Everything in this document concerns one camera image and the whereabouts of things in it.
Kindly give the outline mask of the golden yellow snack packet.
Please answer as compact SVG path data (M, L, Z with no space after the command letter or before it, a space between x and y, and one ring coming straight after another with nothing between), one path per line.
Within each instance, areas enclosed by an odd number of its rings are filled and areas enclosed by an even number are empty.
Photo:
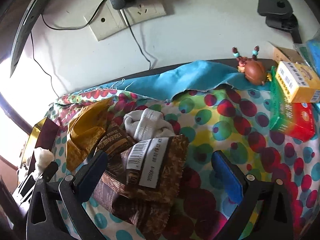
M108 109L112 99L104 99L84 107L68 125L66 167L74 171L95 148L107 131Z

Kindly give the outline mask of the brown labelled snack packet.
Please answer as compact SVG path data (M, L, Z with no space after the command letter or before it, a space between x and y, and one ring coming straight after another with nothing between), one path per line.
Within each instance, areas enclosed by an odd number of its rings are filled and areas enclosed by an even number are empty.
M159 239L179 192L188 145L184 135L135 142L111 124L97 145L107 164L92 197L146 239Z

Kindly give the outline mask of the grey white sock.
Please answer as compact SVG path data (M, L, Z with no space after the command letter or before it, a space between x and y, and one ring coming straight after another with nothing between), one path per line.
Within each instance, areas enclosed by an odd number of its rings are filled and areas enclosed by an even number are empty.
M125 132L135 141L175 136L172 125L159 111L148 108L132 111L124 116L123 121Z

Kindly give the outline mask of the red green medicine box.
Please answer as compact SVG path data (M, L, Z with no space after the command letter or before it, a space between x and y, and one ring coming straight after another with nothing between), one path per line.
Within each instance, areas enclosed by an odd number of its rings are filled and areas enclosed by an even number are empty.
M270 130L306 142L315 135L315 121L310 103L289 103L271 68Z

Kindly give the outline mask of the colourful polka dot tablecloth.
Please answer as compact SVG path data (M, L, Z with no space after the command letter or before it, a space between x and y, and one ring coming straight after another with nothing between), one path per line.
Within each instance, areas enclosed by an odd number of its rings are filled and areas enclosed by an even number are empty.
M159 111L176 134L189 140L182 190L172 208L161 239L211 239L235 209L211 166L221 150L245 174L259 180L281 179L289 192L295 239L306 235L319 214L319 133L307 142L269 129L271 96L257 90L188 91L173 102L143 99L121 90L95 89L64 96L47 116L60 126L53 153L60 181L66 165L67 128L81 109L112 99L110 118L123 123L124 115L146 108Z

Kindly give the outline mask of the yellow medicine box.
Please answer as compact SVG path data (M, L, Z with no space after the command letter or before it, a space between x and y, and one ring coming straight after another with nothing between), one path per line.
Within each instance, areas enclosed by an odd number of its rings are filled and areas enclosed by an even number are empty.
M320 80L311 67L280 61L275 77L289 103L319 103Z

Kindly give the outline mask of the brown beaded bug toy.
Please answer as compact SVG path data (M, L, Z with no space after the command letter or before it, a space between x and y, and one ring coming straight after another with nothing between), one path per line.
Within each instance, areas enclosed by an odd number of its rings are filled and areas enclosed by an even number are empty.
M259 46L254 47L251 58L241 56L236 47L232 48L232 52L238 62L238 72L243 73L251 84L263 86L268 79L268 73L263 63L258 61Z

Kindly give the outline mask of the blue cloth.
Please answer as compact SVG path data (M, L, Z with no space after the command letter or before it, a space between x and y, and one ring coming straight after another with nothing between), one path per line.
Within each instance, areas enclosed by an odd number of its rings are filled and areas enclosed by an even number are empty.
M237 90L270 91L270 83L255 86L236 68L222 63L198 60L157 75L126 79L108 84L108 88L129 91L148 98L171 101L186 90L206 92L219 85Z

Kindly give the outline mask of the clear bag with blue item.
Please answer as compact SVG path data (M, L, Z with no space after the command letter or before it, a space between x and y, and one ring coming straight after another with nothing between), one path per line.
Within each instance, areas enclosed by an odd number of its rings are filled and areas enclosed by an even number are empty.
M295 50L300 54L306 64L311 67L317 75L320 75L319 68L319 57L320 57L320 48L319 48L319 39L311 39L305 43L294 43Z

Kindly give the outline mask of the white wall socket plate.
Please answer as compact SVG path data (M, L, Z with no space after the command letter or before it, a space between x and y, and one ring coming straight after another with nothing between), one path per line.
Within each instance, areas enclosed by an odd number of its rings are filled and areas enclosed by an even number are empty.
M107 1L93 20L90 21L93 12L87 13L84 19L89 23L96 40L101 41L129 26L166 14L163 0L136 0L134 6L121 10L113 9L111 2Z

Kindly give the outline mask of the black wall television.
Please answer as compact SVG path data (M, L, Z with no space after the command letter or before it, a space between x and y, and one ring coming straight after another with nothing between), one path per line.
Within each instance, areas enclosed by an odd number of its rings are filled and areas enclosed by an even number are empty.
M44 11L50 0L30 0L17 28L11 49L10 77L12 77L20 60L25 43L40 14Z

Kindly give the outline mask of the black clamp mount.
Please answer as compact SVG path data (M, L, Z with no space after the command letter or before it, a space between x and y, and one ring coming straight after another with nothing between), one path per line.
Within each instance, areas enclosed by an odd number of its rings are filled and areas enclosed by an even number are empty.
M302 44L299 25L288 0L258 0L257 12L268 27L289 33L293 43Z

